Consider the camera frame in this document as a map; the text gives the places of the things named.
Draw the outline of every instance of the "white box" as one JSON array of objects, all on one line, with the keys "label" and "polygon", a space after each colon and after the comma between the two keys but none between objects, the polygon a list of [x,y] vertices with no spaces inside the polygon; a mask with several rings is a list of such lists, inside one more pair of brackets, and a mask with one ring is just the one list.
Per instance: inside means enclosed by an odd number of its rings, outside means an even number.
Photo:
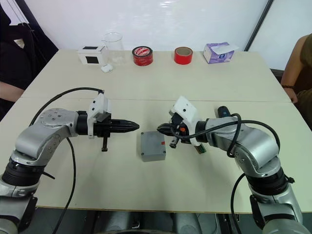
[{"label": "white box", "polygon": [[83,46],[77,51],[82,64],[105,65],[108,58],[106,46]]}]

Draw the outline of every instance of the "white table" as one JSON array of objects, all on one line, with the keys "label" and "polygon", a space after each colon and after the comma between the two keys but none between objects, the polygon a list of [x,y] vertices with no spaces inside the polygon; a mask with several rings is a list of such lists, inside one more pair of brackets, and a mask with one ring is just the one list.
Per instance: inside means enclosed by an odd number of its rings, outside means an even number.
[{"label": "white table", "polygon": [[[48,98],[23,97],[0,123],[0,170],[3,171],[17,136],[26,128],[34,113]],[[92,99],[63,98],[49,108],[86,110]],[[70,208],[230,212],[233,185],[242,173],[226,152],[205,145],[199,155],[185,144],[176,149],[166,140],[166,160],[143,162],[140,159],[140,132],[154,131],[168,122],[174,101],[112,100],[112,117],[132,120],[140,129],[126,134],[112,134],[109,151],[102,153],[101,139],[87,136],[72,138],[77,160],[77,185]],[[295,178],[293,189],[302,211],[312,211],[312,132],[291,103],[193,101],[200,116],[215,117],[215,109],[226,105],[243,119],[255,119],[272,126],[280,136],[280,159],[285,173]],[[126,112],[129,106],[132,111]],[[36,196],[38,205],[64,207],[72,185],[72,158],[66,141],[60,144],[46,167],[56,180],[41,177]],[[250,213],[246,179],[237,188],[234,207]]]},{"label": "white table", "polygon": [[[194,52],[188,65],[176,64],[173,52],[154,52],[154,62],[140,67],[131,51],[111,73],[98,65],[83,65],[74,50],[60,50],[24,92],[23,97],[51,98],[76,87],[104,89],[110,99],[290,102],[263,58],[256,52],[235,52],[231,62],[208,64]],[[68,94],[93,98],[92,92]]]}]

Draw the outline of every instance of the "tissue box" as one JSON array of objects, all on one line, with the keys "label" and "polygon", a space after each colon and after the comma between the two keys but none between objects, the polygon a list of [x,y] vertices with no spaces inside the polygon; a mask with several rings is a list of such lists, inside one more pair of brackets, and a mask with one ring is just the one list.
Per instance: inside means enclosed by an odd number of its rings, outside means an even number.
[{"label": "tissue box", "polygon": [[108,58],[106,46],[83,46],[77,51],[83,64],[101,64],[105,65]]},{"label": "tissue box", "polygon": [[204,48],[204,57],[208,63],[229,62],[238,47],[227,42],[207,44]]}]

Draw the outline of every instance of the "person's arm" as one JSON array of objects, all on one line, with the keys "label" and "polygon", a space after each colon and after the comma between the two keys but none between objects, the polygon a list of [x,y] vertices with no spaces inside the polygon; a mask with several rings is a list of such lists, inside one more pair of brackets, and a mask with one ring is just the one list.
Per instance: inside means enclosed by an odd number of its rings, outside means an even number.
[{"label": "person's arm", "polygon": [[24,90],[0,81],[0,98],[7,101],[17,101]]},{"label": "person's arm", "polygon": [[[303,44],[306,41],[307,37],[308,35],[301,37],[297,41],[295,47],[293,48],[292,54],[287,62],[287,65],[286,65],[286,68],[285,68],[285,71],[281,80],[281,85],[289,85],[289,86],[295,85],[298,79],[298,76],[304,67],[304,64],[300,60],[300,54],[301,54]],[[284,88],[284,90],[293,103],[298,102],[297,95],[292,88]]]}]

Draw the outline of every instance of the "gray plastic box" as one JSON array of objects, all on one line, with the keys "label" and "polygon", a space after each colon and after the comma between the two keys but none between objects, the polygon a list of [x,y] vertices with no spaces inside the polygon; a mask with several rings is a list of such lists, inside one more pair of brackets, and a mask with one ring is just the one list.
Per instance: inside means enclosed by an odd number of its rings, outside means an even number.
[{"label": "gray plastic box", "polygon": [[144,162],[165,160],[165,137],[160,132],[141,133],[141,156]]}]

